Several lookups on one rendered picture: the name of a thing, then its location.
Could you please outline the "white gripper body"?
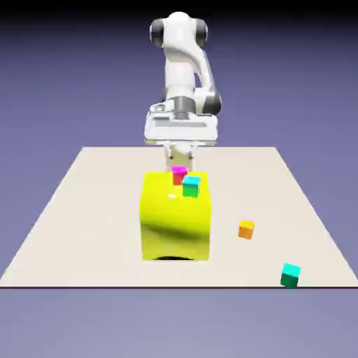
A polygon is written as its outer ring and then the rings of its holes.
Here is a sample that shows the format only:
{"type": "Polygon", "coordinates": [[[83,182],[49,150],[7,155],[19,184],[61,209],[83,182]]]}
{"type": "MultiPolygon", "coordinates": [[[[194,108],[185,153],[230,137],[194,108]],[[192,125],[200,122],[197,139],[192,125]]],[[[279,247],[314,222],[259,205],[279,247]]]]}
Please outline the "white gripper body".
{"type": "Polygon", "coordinates": [[[218,137],[218,119],[214,115],[195,115],[177,120],[174,112],[148,112],[144,138],[150,144],[164,142],[190,142],[198,145],[215,144],[218,137]]]}

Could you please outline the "small magenta cube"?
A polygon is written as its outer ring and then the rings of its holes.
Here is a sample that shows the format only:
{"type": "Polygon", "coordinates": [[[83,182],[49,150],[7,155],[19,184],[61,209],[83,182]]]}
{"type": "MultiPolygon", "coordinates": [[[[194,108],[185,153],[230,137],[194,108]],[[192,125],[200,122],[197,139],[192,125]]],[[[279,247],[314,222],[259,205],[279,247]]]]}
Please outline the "small magenta cube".
{"type": "Polygon", "coordinates": [[[173,174],[173,184],[182,185],[184,177],[187,175],[188,170],[184,165],[174,165],[171,167],[171,172],[173,174]]]}

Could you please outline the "small cyan cube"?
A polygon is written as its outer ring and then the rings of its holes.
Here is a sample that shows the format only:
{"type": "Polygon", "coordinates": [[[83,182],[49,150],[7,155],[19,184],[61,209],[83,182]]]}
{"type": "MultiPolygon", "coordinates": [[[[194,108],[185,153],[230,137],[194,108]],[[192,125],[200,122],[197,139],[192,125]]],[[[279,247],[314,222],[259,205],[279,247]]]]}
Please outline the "small cyan cube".
{"type": "Polygon", "coordinates": [[[189,198],[197,198],[201,178],[199,176],[186,175],[182,180],[182,195],[189,198]]]}

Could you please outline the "small orange cube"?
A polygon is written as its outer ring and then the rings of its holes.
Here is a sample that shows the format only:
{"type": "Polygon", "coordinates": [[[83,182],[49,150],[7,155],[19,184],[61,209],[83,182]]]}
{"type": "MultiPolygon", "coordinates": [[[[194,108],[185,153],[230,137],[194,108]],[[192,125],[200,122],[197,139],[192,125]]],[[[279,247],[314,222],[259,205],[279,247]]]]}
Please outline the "small orange cube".
{"type": "Polygon", "coordinates": [[[253,235],[255,223],[251,220],[241,220],[238,227],[238,236],[250,240],[253,235]]]}

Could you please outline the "small teal cube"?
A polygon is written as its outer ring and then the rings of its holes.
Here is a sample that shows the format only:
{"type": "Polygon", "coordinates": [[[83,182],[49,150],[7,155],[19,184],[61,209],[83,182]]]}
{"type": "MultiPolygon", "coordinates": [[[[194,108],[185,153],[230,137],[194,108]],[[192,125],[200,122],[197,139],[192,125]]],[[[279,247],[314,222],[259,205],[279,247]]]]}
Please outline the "small teal cube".
{"type": "Polygon", "coordinates": [[[297,287],[300,273],[300,266],[284,263],[280,277],[280,285],[288,288],[297,287]]]}

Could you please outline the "large yellow box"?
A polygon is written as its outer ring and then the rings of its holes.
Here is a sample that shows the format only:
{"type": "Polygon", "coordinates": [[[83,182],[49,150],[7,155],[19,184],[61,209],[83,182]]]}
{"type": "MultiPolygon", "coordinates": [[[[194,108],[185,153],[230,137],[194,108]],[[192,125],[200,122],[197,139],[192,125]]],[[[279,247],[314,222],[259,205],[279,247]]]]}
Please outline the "large yellow box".
{"type": "Polygon", "coordinates": [[[197,198],[184,197],[170,172],[147,172],[140,198],[144,260],[163,257],[207,261],[210,256],[211,200],[206,172],[190,172],[201,183],[197,198]]]}

